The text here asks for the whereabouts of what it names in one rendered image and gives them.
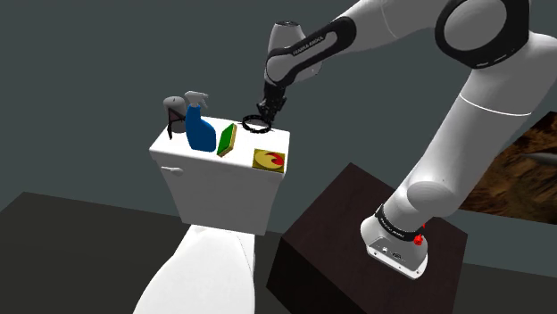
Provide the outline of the yellow and red flat box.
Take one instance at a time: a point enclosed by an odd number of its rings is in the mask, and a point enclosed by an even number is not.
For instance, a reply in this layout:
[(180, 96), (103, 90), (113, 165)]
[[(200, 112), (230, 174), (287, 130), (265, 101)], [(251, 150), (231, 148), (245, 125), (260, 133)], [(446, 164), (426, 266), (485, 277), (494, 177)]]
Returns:
[(286, 155), (284, 153), (255, 149), (252, 167), (272, 172), (284, 173)]

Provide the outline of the white toilet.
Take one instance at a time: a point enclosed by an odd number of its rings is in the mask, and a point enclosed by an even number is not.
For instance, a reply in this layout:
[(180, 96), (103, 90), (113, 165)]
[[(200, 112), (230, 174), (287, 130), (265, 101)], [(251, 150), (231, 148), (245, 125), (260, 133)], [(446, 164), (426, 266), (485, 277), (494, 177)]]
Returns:
[[(237, 124), (224, 157), (193, 150), (184, 133), (162, 132), (149, 153), (189, 228), (143, 291), (132, 314), (255, 314), (254, 242), (265, 234), (287, 173), (290, 134)], [(284, 153), (285, 172), (254, 169), (255, 149)]]

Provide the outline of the blue spray bottle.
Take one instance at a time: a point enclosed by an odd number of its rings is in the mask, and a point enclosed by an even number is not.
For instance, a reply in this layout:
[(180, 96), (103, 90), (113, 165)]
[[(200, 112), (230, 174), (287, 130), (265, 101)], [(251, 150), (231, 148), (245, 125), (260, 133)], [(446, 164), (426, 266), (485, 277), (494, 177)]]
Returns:
[(201, 117), (201, 106), (208, 108), (206, 99), (209, 96), (187, 91), (185, 97), (188, 100), (185, 127), (189, 146), (193, 150), (211, 153), (216, 149), (216, 131)]

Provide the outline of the grey roll on dark holder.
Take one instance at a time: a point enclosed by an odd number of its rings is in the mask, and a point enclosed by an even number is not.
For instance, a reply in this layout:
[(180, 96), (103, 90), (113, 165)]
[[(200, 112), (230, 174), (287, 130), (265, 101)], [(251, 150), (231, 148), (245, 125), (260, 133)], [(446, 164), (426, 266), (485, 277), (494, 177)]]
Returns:
[(173, 134), (185, 133), (186, 101), (180, 96), (169, 96), (163, 100), (163, 106), (168, 115), (167, 132), (169, 139)]

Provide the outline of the dark robot stand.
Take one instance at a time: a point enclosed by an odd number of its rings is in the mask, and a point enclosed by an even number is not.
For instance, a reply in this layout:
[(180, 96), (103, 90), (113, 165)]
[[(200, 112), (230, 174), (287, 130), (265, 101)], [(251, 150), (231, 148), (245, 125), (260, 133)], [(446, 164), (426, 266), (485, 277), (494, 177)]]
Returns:
[(393, 192), (350, 163), (287, 230), (267, 282), (291, 314), (453, 314), (467, 235), (425, 226), (428, 265), (412, 280), (371, 258), (360, 224)]

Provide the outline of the green and yellow sponge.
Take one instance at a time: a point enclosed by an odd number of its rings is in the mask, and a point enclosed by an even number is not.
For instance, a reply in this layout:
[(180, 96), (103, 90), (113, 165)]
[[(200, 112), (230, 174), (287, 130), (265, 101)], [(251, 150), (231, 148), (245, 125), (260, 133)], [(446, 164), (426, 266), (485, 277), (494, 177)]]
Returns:
[(220, 140), (217, 148), (217, 155), (224, 157), (233, 148), (236, 140), (237, 124), (231, 123), (220, 134)]

